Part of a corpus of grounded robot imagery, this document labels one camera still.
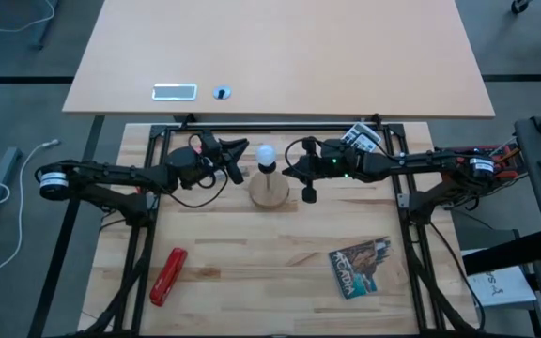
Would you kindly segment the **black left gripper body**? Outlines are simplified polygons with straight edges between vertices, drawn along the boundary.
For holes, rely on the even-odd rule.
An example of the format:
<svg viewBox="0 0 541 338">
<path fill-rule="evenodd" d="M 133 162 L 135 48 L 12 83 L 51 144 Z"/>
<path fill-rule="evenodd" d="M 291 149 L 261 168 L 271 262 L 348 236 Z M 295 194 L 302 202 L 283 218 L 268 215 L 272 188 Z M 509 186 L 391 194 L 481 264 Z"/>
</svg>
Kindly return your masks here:
<svg viewBox="0 0 541 338">
<path fill-rule="evenodd" d="M 197 149 L 196 152 L 198 154 L 196 169 L 199 172 L 197 186 L 214 186 L 221 172 L 227 170 L 227 165 L 234 160 L 229 152 L 222 152 L 215 161 L 205 156 L 202 149 Z"/>
</svg>

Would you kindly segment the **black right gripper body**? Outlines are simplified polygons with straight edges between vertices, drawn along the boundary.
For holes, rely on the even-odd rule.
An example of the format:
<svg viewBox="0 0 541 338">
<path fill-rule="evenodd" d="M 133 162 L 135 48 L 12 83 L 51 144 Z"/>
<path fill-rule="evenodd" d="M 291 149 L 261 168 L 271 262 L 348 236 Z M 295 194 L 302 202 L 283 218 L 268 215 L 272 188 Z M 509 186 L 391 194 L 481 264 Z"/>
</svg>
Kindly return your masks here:
<svg viewBox="0 0 541 338">
<path fill-rule="evenodd" d="M 341 139 L 320 141 L 320 153 L 314 164 L 317 178 L 357 178 L 363 153 Z"/>
</svg>

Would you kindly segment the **white frosted lightbulb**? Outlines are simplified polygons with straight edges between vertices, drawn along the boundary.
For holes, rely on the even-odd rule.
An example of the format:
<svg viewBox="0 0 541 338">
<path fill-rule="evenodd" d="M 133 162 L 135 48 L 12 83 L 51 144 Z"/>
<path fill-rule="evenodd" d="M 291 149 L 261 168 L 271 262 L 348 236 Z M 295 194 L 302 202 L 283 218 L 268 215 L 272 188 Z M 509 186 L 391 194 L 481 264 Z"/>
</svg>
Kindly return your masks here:
<svg viewBox="0 0 541 338">
<path fill-rule="evenodd" d="M 259 165 L 270 167 L 276 162 L 276 151 L 273 146 L 262 145 L 255 153 Z"/>
</svg>

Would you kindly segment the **white desk calculator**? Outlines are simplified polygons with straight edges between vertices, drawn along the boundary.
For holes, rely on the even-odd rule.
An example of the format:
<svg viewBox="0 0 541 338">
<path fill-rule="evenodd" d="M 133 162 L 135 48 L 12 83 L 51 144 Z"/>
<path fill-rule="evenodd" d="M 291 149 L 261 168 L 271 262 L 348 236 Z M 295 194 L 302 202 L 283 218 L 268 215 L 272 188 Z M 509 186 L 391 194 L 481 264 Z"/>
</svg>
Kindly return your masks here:
<svg viewBox="0 0 541 338">
<path fill-rule="evenodd" d="M 354 124 L 341 137 L 341 140 L 349 146 L 369 153 L 372 153 L 381 143 L 381 137 L 369 126 L 361 122 Z"/>
</svg>

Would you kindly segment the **silver desk power plate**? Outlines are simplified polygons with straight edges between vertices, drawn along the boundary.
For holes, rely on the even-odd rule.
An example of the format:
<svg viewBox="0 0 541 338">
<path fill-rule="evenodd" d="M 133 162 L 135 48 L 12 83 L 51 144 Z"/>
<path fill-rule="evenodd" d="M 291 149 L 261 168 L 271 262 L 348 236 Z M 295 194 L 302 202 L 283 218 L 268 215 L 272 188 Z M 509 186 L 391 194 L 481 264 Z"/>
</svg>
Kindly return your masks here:
<svg viewBox="0 0 541 338">
<path fill-rule="evenodd" d="M 196 84 L 155 84 L 152 99 L 155 101 L 192 101 L 196 99 Z"/>
</svg>

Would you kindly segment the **Acadia picture booklet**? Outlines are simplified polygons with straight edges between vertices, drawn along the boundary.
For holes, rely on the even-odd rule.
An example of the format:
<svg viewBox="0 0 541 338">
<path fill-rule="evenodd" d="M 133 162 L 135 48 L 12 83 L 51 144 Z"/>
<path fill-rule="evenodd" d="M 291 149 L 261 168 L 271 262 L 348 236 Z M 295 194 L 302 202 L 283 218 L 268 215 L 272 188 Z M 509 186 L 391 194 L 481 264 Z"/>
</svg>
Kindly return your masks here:
<svg viewBox="0 0 541 338">
<path fill-rule="evenodd" d="M 378 291 L 374 275 L 390 255 L 390 249 L 391 240 L 383 237 L 328 253 L 335 280 L 346 300 Z"/>
</svg>

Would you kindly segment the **light wooden desk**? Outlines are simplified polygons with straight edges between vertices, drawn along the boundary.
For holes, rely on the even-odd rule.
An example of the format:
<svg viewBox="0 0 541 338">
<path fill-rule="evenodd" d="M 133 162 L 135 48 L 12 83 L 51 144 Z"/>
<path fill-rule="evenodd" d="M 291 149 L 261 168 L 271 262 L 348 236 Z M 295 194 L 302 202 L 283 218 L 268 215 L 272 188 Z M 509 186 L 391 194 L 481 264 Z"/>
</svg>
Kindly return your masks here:
<svg viewBox="0 0 541 338">
<path fill-rule="evenodd" d="M 64 111 L 494 116 L 455 0 L 104 0 Z"/>
</svg>

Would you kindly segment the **red stapler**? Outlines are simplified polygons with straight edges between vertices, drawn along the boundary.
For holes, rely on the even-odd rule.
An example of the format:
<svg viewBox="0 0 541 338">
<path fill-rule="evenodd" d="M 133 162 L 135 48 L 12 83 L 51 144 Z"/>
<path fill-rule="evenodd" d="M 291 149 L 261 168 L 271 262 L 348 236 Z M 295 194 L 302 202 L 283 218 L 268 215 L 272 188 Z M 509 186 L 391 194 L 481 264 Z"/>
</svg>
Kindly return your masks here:
<svg viewBox="0 0 541 338">
<path fill-rule="evenodd" d="M 149 293 L 149 300 L 152 304 L 162 307 L 176 282 L 188 252 L 182 248 L 176 247 L 167 257 L 165 265 L 159 273 L 154 285 Z"/>
</svg>

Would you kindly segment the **white printed paper sheet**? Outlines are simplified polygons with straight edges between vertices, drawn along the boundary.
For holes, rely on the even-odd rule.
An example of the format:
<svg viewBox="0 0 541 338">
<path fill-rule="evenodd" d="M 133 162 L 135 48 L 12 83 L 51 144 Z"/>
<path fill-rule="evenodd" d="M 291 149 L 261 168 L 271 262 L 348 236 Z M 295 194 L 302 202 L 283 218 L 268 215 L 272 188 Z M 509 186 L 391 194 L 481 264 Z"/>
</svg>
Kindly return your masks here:
<svg viewBox="0 0 541 338">
<path fill-rule="evenodd" d="M 514 266 L 478 274 L 470 274 L 470 268 L 465 263 L 467 280 L 477 300 L 473 303 L 476 308 L 515 305 L 529 303 L 537 297 L 525 278 L 523 269 Z"/>
</svg>

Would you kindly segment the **grey desk leg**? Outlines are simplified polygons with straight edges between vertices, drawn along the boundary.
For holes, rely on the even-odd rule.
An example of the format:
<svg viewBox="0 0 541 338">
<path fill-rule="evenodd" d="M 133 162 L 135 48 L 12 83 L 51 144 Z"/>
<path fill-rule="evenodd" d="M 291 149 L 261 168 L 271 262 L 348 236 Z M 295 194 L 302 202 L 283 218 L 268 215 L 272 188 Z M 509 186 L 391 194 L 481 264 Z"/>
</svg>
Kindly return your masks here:
<svg viewBox="0 0 541 338">
<path fill-rule="evenodd" d="M 46 20 L 35 25 L 33 38 L 29 44 L 29 48 L 35 51 L 40 51 L 44 48 L 45 40 L 54 22 L 55 13 L 59 4 L 59 0 L 46 0 L 46 2 L 50 6 L 50 14 L 47 16 Z"/>
</svg>

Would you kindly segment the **black aluminium table frame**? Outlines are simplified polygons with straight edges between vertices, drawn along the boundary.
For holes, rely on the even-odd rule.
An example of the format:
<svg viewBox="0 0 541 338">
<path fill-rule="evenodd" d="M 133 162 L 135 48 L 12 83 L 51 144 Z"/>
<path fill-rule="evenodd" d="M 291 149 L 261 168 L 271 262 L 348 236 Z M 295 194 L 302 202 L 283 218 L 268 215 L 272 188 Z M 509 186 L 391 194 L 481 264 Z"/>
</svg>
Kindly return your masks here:
<svg viewBox="0 0 541 338">
<path fill-rule="evenodd" d="M 337 138 L 337 131 L 303 131 L 287 123 L 270 131 L 214 131 L 225 140 L 247 138 L 240 167 L 257 172 L 255 151 L 268 144 L 277 152 L 277 169 L 286 167 L 284 149 L 315 135 Z M 302 184 L 289 178 L 287 202 L 275 210 L 256 207 L 248 193 L 251 177 L 228 184 L 205 207 L 185 208 L 163 197 L 153 238 L 139 333 L 143 335 L 404 335 L 418 332 L 402 233 L 390 179 L 363 184 L 351 178 L 314 183 L 317 202 L 301 200 Z M 112 225 L 101 232 L 80 322 L 86 329 L 119 289 L 131 229 Z M 468 323 L 478 324 L 471 294 L 435 231 L 426 230 L 434 273 L 441 291 Z M 371 239 L 390 239 L 389 256 L 373 278 L 378 291 L 346 300 L 332 273 L 328 253 Z M 167 256 L 188 252 L 165 304 L 150 303 L 149 292 Z"/>
</svg>

